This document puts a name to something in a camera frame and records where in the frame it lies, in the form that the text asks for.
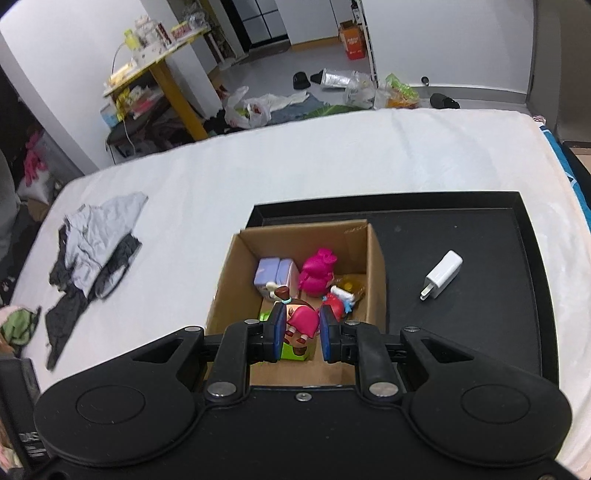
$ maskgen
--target bed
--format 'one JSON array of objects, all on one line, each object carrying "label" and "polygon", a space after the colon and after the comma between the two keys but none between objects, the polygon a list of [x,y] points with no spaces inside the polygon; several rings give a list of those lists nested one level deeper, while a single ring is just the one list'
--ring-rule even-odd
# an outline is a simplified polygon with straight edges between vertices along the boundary
[{"label": "bed", "polygon": [[82,203],[142,191],[143,247],[118,289],[80,318],[53,372],[43,319],[25,350],[42,390],[185,325],[204,326],[232,234],[259,203],[372,193],[519,191],[556,317],[560,387],[574,414],[559,461],[591,475],[591,235],[552,145],[501,111],[356,112],[213,138],[70,183],[43,223],[12,302],[43,312],[57,231]]}]

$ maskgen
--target screw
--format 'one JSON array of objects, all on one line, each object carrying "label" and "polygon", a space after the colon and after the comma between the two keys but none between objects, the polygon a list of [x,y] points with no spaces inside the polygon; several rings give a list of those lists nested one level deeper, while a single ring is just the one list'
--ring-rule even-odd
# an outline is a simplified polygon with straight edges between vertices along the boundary
[{"label": "screw", "polygon": [[369,386],[369,392],[376,397],[393,397],[398,393],[398,386],[390,382],[376,382]]},{"label": "screw", "polygon": [[295,394],[295,399],[297,401],[310,401],[312,400],[312,395],[310,395],[308,392],[300,392]]},{"label": "screw", "polygon": [[236,385],[230,382],[215,382],[208,386],[207,391],[217,398],[229,397],[236,393]]}]

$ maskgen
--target black shoe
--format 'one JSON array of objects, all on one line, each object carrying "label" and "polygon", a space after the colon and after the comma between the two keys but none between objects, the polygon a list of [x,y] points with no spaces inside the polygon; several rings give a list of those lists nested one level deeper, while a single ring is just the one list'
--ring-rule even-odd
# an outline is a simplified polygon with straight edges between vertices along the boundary
[{"label": "black shoe", "polygon": [[322,76],[323,75],[324,75],[324,69],[319,71],[318,73],[315,73],[314,75],[310,75],[310,81],[320,85],[322,83]]},{"label": "black shoe", "polygon": [[298,72],[294,75],[294,89],[306,90],[310,87],[310,81],[305,72]]},{"label": "black shoe", "polygon": [[457,103],[453,98],[449,98],[442,93],[434,93],[431,95],[431,106],[439,110],[443,108],[460,108],[459,103]]}]

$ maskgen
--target doorway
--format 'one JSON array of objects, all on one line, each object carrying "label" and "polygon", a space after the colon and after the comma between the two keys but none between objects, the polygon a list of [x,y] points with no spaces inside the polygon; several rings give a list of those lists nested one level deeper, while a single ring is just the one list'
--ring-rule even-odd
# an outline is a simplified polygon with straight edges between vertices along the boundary
[{"label": "doorway", "polygon": [[287,40],[275,0],[222,0],[244,51]]}]

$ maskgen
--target yellow table leg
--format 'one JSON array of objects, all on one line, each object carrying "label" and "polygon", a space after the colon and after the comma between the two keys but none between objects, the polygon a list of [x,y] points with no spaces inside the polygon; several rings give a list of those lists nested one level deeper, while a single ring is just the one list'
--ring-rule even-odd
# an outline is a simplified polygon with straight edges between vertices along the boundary
[{"label": "yellow table leg", "polygon": [[161,61],[155,63],[150,67],[150,72],[160,85],[160,88],[162,88],[170,105],[172,105],[177,112],[193,139],[197,142],[208,138],[207,132],[203,128],[197,115],[195,115],[195,111],[191,105],[189,105],[189,102],[183,96],[181,90],[174,81],[173,75],[170,73],[170,69],[168,68],[168,65],[166,65],[166,62]]}]

